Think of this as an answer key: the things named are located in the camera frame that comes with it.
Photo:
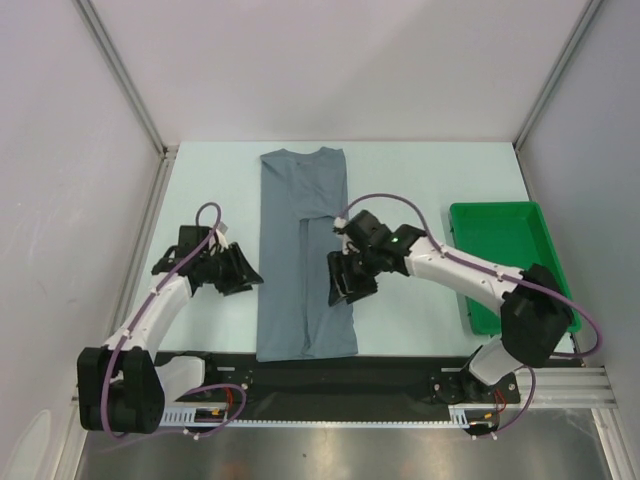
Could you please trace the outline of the grey-blue t shirt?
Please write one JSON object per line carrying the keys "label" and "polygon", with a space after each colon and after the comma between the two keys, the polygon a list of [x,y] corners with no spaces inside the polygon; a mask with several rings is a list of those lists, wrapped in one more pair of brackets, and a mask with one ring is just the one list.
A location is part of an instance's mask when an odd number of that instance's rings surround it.
{"label": "grey-blue t shirt", "polygon": [[333,232],[348,203],[345,154],[322,147],[261,156],[257,347],[260,362],[357,354],[353,309],[329,304],[327,256],[341,248]]}

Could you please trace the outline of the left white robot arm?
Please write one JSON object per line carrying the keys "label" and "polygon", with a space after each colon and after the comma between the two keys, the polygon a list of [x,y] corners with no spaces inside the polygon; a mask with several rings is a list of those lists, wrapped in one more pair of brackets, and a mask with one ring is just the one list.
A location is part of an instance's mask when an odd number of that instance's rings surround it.
{"label": "left white robot arm", "polygon": [[86,347],[77,359],[79,418],[87,431],[151,434],[160,426],[167,401],[190,392],[213,398],[219,374],[198,357],[177,356],[158,367],[160,344],[197,289],[212,285],[229,296],[263,283],[237,243],[204,244],[184,258],[172,247],[152,269],[152,286],[138,310],[100,347]]}

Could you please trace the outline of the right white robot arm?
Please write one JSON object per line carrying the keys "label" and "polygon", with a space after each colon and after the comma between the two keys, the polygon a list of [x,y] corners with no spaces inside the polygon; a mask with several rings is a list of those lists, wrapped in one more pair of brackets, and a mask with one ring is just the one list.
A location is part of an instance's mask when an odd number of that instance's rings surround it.
{"label": "right white robot arm", "polygon": [[541,265],[493,264],[406,224],[391,231],[377,220],[339,218],[334,231],[342,248],[327,256],[330,305],[366,298],[378,290],[377,275],[399,273],[448,287],[499,317],[499,335],[469,357],[456,381],[473,401],[486,400],[521,367],[543,367],[573,321],[555,277]]}

